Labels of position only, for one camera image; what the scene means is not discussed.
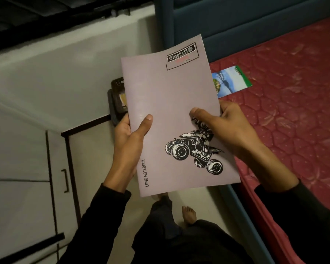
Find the beige floor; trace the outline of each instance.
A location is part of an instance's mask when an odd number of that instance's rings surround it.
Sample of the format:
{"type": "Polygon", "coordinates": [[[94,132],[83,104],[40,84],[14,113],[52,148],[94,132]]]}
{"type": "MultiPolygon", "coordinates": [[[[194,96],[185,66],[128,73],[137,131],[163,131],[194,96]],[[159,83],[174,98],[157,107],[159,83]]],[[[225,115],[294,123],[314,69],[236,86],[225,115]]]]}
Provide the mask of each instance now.
{"type": "MultiPolygon", "coordinates": [[[[111,122],[71,136],[70,146],[77,194],[83,214],[111,167],[114,148],[111,122]]],[[[155,199],[155,197],[140,198],[136,177],[132,179],[127,189],[132,193],[132,197],[126,206],[109,264],[131,262],[134,254],[131,248],[134,235],[145,221],[155,199]]],[[[173,201],[172,213],[177,224],[183,224],[182,205],[190,206],[196,211],[199,219],[218,224],[225,232],[244,244],[242,234],[216,187],[171,192],[169,197],[173,201]]]]}

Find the blue bed frame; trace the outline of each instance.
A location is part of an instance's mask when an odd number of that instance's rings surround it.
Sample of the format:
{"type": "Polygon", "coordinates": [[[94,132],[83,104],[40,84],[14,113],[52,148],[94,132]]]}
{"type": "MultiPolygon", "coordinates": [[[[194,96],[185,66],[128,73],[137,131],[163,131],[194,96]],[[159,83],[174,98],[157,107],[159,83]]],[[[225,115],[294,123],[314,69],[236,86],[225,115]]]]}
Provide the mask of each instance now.
{"type": "MultiPolygon", "coordinates": [[[[164,48],[201,34],[209,62],[330,17],[330,0],[154,0],[164,48]]],[[[256,263],[274,263],[231,185],[220,192],[256,263]]]]}

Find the blue upholstered headboard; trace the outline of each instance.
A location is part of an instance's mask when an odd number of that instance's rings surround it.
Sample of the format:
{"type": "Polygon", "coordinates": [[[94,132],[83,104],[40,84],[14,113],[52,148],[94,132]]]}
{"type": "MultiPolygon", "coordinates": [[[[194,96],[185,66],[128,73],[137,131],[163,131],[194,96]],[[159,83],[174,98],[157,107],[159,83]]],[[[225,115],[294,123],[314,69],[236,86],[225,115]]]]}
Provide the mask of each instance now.
{"type": "Polygon", "coordinates": [[[330,16],[330,0],[154,0],[165,48],[202,34],[209,62],[330,16]]]}

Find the white wall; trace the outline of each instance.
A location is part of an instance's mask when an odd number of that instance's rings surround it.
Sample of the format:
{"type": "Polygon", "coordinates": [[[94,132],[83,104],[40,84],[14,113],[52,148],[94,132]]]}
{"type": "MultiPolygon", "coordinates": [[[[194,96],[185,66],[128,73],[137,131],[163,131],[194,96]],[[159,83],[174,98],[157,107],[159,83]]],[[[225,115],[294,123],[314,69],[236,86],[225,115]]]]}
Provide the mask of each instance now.
{"type": "Polygon", "coordinates": [[[123,56],[161,50],[154,6],[76,27],[0,54],[0,106],[65,131],[109,114],[123,56]]]}

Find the green strip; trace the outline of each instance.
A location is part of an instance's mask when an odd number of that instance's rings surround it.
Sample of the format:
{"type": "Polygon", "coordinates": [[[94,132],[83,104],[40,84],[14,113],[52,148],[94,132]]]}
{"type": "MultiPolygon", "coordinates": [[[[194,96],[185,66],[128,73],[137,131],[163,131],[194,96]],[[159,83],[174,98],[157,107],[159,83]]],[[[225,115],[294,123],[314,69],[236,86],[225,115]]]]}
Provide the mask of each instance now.
{"type": "Polygon", "coordinates": [[[246,77],[246,75],[243,73],[242,69],[239,66],[236,66],[236,68],[241,73],[241,76],[242,76],[243,80],[245,81],[246,86],[251,87],[252,84],[251,84],[250,80],[246,77]]]}

